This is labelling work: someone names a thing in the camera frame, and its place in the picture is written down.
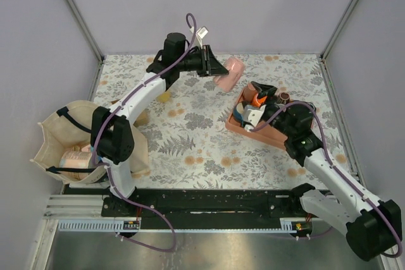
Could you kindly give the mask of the orange mug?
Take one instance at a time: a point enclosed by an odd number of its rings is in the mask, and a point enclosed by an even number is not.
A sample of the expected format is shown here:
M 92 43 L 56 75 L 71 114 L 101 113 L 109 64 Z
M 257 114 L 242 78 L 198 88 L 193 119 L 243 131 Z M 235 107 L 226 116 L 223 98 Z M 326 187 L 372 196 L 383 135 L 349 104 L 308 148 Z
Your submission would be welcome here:
M 261 107 L 265 104 L 268 98 L 268 94 L 265 93 L 256 93 L 252 98 L 251 105 L 254 107 Z

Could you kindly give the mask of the light pink mug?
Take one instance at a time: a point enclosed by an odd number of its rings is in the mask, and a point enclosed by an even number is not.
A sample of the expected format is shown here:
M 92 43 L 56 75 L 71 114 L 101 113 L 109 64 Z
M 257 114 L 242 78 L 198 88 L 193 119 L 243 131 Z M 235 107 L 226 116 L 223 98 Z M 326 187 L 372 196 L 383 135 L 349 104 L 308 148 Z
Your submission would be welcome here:
M 230 92 L 243 75 L 245 64 L 232 56 L 225 61 L 224 67 L 228 70 L 228 74 L 214 77 L 213 81 L 224 92 Z

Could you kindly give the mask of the yellow mug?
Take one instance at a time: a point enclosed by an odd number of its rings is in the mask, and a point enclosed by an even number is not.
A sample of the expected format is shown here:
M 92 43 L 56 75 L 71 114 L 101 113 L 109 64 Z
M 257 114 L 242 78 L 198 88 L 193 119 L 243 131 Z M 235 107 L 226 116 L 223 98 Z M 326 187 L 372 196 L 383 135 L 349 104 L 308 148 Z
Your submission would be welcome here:
M 161 95 L 159 95 L 156 100 L 160 103 L 165 103 L 170 100 L 171 93 L 170 92 L 164 92 Z

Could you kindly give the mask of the blue mug cream base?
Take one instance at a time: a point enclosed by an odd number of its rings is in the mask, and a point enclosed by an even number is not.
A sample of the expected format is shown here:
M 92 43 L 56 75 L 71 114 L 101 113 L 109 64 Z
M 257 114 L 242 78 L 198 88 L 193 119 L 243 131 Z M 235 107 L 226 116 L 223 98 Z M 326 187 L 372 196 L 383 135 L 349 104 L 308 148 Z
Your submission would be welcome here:
M 238 102 L 235 106 L 234 109 L 232 111 L 232 115 L 234 117 L 234 120 L 236 122 L 238 122 L 239 126 L 241 128 L 246 128 L 246 125 L 251 125 L 250 123 L 247 123 L 246 121 L 244 121 L 243 119 L 243 114 L 244 114 L 244 108 L 249 105 L 249 103 L 247 101 L 242 101 L 242 102 Z

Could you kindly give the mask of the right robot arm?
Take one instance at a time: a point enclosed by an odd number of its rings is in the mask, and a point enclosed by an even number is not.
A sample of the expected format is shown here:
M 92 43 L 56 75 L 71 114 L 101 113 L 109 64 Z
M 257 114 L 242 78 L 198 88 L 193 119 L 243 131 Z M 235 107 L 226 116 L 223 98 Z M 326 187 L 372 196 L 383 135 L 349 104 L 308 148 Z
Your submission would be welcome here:
M 345 236 L 351 250 L 362 260 L 383 255 L 398 258 L 403 253 L 401 208 L 383 201 L 360 184 L 332 159 L 325 134 L 316 135 L 320 125 L 316 107 L 304 101 L 281 101 L 277 88 L 251 82 L 256 94 L 243 107 L 242 126 L 258 132 L 270 126 L 286 139 L 288 155 L 316 175 L 335 196 L 326 198 L 318 190 L 308 190 L 288 201 L 289 212 L 297 217 L 310 213 Z

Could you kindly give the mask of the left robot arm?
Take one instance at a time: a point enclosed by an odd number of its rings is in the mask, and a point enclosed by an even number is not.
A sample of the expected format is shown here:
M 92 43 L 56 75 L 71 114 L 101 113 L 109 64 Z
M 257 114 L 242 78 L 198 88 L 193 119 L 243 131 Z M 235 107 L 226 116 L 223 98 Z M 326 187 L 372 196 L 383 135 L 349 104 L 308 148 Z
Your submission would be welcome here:
M 211 47 L 203 44 L 207 33 L 206 27 L 199 28 L 191 42 L 187 42 L 184 34 L 168 34 L 163 48 L 135 88 L 116 104 L 109 108 L 99 106 L 92 114 L 92 151 L 96 161 L 106 166 L 110 190 L 118 197 L 115 209 L 123 216 L 131 216 L 137 210 L 137 201 L 131 197 L 135 183 L 129 161 L 135 149 L 132 135 L 135 120 L 155 98 L 178 80 L 181 72 L 194 71 L 199 77 L 228 74 Z

